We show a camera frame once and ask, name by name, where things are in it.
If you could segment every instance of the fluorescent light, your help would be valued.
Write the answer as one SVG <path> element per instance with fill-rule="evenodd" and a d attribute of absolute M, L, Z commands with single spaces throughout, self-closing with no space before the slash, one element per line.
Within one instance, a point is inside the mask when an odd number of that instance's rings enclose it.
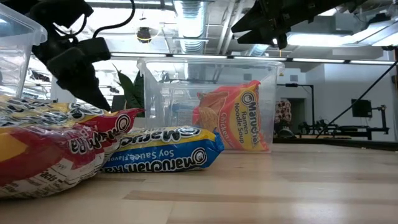
<path fill-rule="evenodd" d="M 209 42 L 209 39 L 207 38 L 193 38 L 193 37 L 173 37 L 173 40 Z"/>
<path fill-rule="evenodd" d="M 254 60 L 270 60 L 270 61 L 279 61 L 284 62 L 286 58 L 275 58 L 275 57 L 238 57 L 235 56 L 235 59 L 254 59 Z"/>
<path fill-rule="evenodd" d="M 338 47 L 345 42 L 343 36 L 331 34 L 292 34 L 287 39 L 290 45 L 311 47 Z"/>
<path fill-rule="evenodd" d="M 293 58 L 294 62 L 318 62 L 318 63 L 343 63 L 344 60 L 315 59 L 315 58 Z"/>
<path fill-rule="evenodd" d="M 5 87 L 5 86 L 0 86 L 0 91 L 5 92 L 5 93 L 10 93 L 10 94 L 16 94 L 15 90 L 13 90 L 12 88 Z"/>
<path fill-rule="evenodd" d="M 227 56 L 222 55 L 173 55 L 173 57 L 178 58 L 227 58 Z"/>
<path fill-rule="evenodd" d="M 126 3 L 128 0 L 85 0 L 85 2 L 94 2 L 94 3 Z"/>
<path fill-rule="evenodd" d="M 352 60 L 349 63 L 358 65 L 392 65 L 394 62 L 375 61 L 375 60 Z"/>
<path fill-rule="evenodd" d="M 333 9 L 329 9 L 326 12 L 319 14 L 318 16 L 334 16 L 336 13 L 337 13 L 337 9 L 333 8 Z"/>
<path fill-rule="evenodd" d="M 112 53 L 113 57 L 166 57 L 166 54 Z"/>
<path fill-rule="evenodd" d="M 372 44 L 372 46 L 383 47 L 383 46 L 390 46 L 390 45 L 398 45 L 397 38 L 398 38 L 398 32 L 380 40 L 379 42 L 377 42 L 375 44 Z"/>

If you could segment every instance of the plastic wrapper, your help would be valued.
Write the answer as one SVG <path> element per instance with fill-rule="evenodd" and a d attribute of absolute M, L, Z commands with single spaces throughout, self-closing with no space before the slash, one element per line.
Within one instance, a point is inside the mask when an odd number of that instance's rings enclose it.
<path fill-rule="evenodd" d="M 136 114 L 0 96 L 0 198 L 37 198 L 94 176 Z"/>
<path fill-rule="evenodd" d="M 200 104 L 193 110 L 193 125 L 216 129 L 225 149 L 268 151 L 261 133 L 259 84 L 253 80 L 249 84 L 221 86 L 210 93 L 199 93 Z"/>
<path fill-rule="evenodd" d="M 177 172 L 210 166 L 224 145 L 218 133 L 189 126 L 134 131 L 123 136 L 121 149 L 104 172 Z"/>

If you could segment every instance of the workbench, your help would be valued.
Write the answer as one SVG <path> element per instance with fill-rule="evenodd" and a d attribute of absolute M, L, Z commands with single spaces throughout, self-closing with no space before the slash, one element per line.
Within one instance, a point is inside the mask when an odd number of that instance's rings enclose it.
<path fill-rule="evenodd" d="M 52 197 L 0 202 L 2 224 L 397 223 L 398 154 L 275 144 L 206 170 L 98 174 Z"/>

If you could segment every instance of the clear plastic bin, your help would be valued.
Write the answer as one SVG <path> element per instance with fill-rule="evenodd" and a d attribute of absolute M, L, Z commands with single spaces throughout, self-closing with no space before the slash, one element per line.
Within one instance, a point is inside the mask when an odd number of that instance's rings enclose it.
<path fill-rule="evenodd" d="M 283 63 L 163 57 L 137 66 L 145 78 L 146 128 L 214 127 L 227 150 L 269 151 Z"/>
<path fill-rule="evenodd" d="M 0 4 L 0 94 L 22 95 L 32 46 L 46 40 L 40 24 Z"/>

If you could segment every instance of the instant ramen package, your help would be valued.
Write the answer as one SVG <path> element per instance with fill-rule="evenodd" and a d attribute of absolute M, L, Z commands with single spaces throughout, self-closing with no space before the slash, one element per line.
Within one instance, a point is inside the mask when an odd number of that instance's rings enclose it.
<path fill-rule="evenodd" d="M 259 84 L 253 80 L 249 84 L 221 86 L 210 93 L 198 93 L 200 104 L 193 110 L 193 125 L 216 129 L 225 149 L 268 151 L 261 133 Z"/>
<path fill-rule="evenodd" d="M 218 133 L 181 126 L 134 131 L 103 166 L 105 172 L 178 172 L 210 166 L 224 145 Z"/>
<path fill-rule="evenodd" d="M 94 176 L 142 110 L 0 96 L 0 198 L 37 198 Z"/>

